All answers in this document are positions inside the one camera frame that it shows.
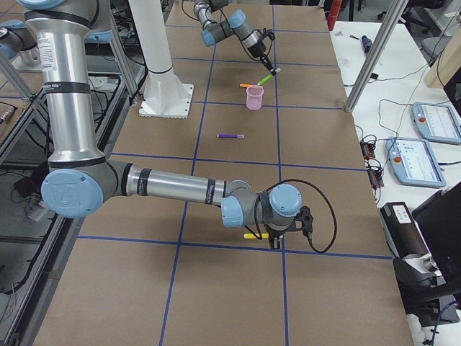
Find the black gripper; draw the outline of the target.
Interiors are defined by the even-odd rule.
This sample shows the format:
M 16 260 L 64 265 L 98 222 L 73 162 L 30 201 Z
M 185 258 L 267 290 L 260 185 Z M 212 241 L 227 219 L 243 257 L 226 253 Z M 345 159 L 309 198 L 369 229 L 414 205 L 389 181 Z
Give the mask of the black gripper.
M 259 59 L 269 73 L 272 74 L 272 62 L 266 55 L 267 47 L 259 36 L 259 34 L 250 34 L 248 36 L 248 51 L 252 58 Z
M 266 225 L 265 230 L 268 234 L 269 247 L 271 249 L 280 249 L 280 239 L 284 236 L 288 226 Z

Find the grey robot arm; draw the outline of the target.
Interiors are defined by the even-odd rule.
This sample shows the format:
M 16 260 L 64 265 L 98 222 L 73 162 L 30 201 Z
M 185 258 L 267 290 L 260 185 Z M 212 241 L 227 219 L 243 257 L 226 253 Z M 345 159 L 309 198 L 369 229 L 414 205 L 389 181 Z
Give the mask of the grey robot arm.
M 27 27 L 35 34 L 43 73 L 54 151 L 41 195 L 49 209 L 83 218 L 115 196 L 154 196 L 219 207 L 227 227 L 265 229 L 269 245 L 305 231 L 310 216 L 296 187 L 279 184 L 255 193 L 242 180 L 226 182 L 140 168 L 107 159 L 95 138 L 86 37 L 109 20 L 108 1 L 24 1 Z
M 269 58 L 269 51 L 275 40 L 271 29 L 256 29 L 249 22 L 246 13 L 236 10 L 228 17 L 223 8 L 231 1 L 194 1 L 193 12 L 202 25 L 201 37 L 207 47 L 236 36 L 243 49 L 254 61 L 260 61 L 273 76 L 277 70 Z

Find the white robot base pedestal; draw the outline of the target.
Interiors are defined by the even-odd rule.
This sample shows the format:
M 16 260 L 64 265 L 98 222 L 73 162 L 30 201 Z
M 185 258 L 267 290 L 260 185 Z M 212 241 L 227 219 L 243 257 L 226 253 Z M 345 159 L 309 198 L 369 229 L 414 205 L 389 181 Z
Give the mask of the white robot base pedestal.
M 139 114 L 143 117 L 188 117 L 194 86 L 174 73 L 160 1 L 129 1 L 148 72 Z

